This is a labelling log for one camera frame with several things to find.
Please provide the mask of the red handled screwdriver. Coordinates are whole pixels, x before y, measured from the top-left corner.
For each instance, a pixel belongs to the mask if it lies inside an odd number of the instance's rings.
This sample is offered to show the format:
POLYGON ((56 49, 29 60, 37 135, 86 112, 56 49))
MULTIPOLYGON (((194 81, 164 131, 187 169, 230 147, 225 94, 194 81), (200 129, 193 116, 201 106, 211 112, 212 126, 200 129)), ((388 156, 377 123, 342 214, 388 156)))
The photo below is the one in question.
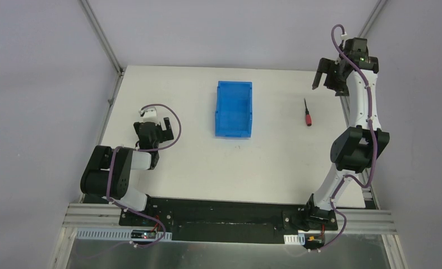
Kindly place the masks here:
POLYGON ((310 126, 312 126, 312 118, 311 118, 309 109, 307 107, 306 99, 304 99, 304 105, 305 105, 305 122, 306 122, 306 125, 308 127, 310 127, 310 126))

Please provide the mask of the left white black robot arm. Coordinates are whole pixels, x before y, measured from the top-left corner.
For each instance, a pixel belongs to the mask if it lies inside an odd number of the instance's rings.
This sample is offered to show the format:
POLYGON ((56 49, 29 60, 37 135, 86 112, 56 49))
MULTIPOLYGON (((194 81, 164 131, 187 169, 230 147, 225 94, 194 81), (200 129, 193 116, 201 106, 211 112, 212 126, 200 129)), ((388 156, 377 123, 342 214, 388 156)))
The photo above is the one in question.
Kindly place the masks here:
POLYGON ((133 124, 141 151, 123 146, 96 146, 80 180, 82 193, 106 198, 138 212, 144 211, 149 195, 130 185, 131 172, 155 169, 159 161, 159 144, 174 140, 169 118, 165 117, 163 121, 165 128, 155 122, 133 124))

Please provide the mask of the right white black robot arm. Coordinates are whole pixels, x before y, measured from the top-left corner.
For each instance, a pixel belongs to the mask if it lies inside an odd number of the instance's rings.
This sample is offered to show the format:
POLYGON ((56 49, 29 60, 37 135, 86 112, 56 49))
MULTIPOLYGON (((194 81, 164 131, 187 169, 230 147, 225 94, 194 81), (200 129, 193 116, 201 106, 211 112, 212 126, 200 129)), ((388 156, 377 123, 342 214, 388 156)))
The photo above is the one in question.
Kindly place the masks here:
POLYGON ((300 210, 308 229, 325 226, 336 229, 336 202, 351 181, 365 169, 374 172, 376 161, 390 141, 382 130, 376 106, 376 82, 379 62, 369 55, 367 40, 353 38, 337 46, 339 58, 322 58, 312 83, 317 89, 322 75, 324 86, 336 96, 349 98, 347 129, 333 142, 331 168, 321 187, 300 210))

